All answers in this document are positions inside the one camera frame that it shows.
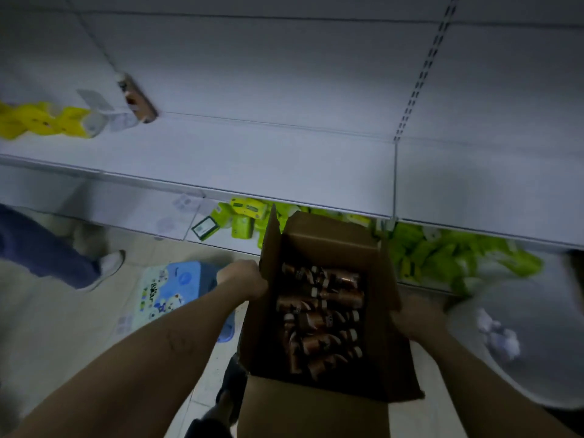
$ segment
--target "cardboard box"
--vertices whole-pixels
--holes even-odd
[[[337,267],[365,277],[364,358],[357,368],[322,388],[286,371],[279,340],[276,298],[283,261]],[[366,228],[297,212],[280,234],[276,212],[264,238],[260,272],[269,291],[249,303],[239,359],[250,372],[239,417],[239,438],[262,436],[389,436],[389,402],[423,397],[409,341],[393,326],[390,309],[400,301],[387,244]]]

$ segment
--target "tiled floor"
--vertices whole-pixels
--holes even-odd
[[[121,270],[89,294],[78,294],[51,278],[0,263],[0,435],[38,403],[120,339],[116,326],[132,307],[130,294],[143,269],[175,261],[225,264],[252,257],[189,242],[157,240],[113,228],[87,227],[50,215],[32,214],[83,253],[124,249]],[[215,403],[227,362],[237,348],[246,305],[236,312],[235,338],[217,344],[209,363],[177,412],[167,438],[183,437],[190,421]],[[426,399],[389,408],[395,437],[464,437],[464,431],[434,361],[412,346],[416,372]]]

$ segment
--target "forearm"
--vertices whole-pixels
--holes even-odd
[[[434,358],[469,438],[577,436],[513,389],[446,331],[420,342]]]
[[[134,332],[49,396],[15,436],[163,436],[245,300],[241,286],[221,284]]]

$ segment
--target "leg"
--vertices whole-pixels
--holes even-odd
[[[33,274],[58,278],[83,288],[101,275],[98,262],[72,247],[28,217],[0,204],[0,256],[25,266]]]
[[[247,380],[245,370],[233,355],[225,370],[221,390],[217,394],[217,404],[209,409],[202,419],[196,419],[191,423],[185,438],[230,437],[229,428],[239,418]]]

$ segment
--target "person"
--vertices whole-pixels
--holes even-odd
[[[254,261],[221,269],[214,291],[103,353],[47,397],[12,437],[163,437],[203,373],[229,313],[266,291],[267,282]],[[388,316],[438,364],[469,438],[577,436],[450,336],[445,315],[430,302],[408,298],[400,312]],[[217,405],[191,425],[191,436],[228,436],[227,425],[237,419],[236,405],[245,386],[245,377],[238,376],[241,372],[231,363]],[[144,415],[153,406],[157,415]]]
[[[93,261],[36,221],[3,204],[0,204],[0,257],[26,267],[36,276],[53,276],[84,292],[98,287],[124,262],[121,251]]]

